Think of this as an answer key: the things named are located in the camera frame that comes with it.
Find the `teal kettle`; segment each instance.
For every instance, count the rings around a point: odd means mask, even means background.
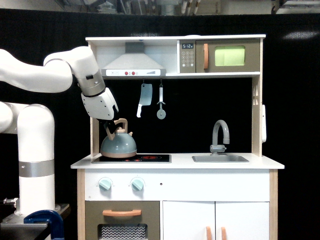
[[[125,118],[119,118],[114,121],[117,125],[122,123],[122,127],[118,127],[114,133],[110,133],[107,127],[107,136],[101,144],[101,154],[108,158],[130,158],[137,154],[137,145],[132,137],[132,132],[128,133],[128,121]]]

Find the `white cabinet door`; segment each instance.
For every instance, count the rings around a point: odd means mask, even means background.
[[[163,201],[163,240],[215,239],[215,202]]]
[[[215,202],[216,240],[269,240],[268,202]]]

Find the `cleaver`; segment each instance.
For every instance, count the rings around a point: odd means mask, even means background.
[[[141,118],[142,106],[149,106],[152,99],[152,84],[143,83],[141,85],[141,95],[136,116]]]

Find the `oven window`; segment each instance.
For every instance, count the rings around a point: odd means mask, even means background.
[[[214,63],[216,66],[244,66],[245,46],[216,46]]]
[[[136,240],[148,239],[148,226],[139,224],[99,224],[99,240]]]

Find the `stovetop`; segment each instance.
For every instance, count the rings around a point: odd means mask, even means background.
[[[126,158],[113,158],[100,156],[91,163],[93,164],[138,164],[138,163],[154,163],[154,164],[169,164],[171,163],[170,154],[137,154]]]

